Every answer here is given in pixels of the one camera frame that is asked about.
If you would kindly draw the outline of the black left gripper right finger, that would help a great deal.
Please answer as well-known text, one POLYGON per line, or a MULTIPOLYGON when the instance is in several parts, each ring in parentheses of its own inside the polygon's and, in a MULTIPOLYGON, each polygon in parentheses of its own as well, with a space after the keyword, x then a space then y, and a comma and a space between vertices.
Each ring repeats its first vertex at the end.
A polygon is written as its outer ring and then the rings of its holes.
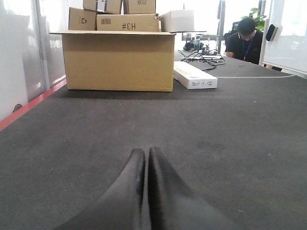
POLYGON ((150 148, 148 202, 153 230, 239 230, 228 216, 193 192, 162 150, 150 148))

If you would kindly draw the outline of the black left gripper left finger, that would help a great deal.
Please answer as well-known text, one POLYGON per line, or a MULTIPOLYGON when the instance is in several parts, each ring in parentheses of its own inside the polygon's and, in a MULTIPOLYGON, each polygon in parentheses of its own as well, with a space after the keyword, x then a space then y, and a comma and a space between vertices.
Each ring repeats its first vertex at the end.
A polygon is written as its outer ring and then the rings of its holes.
POLYGON ((113 184, 58 230, 141 230, 145 153, 133 149, 113 184))

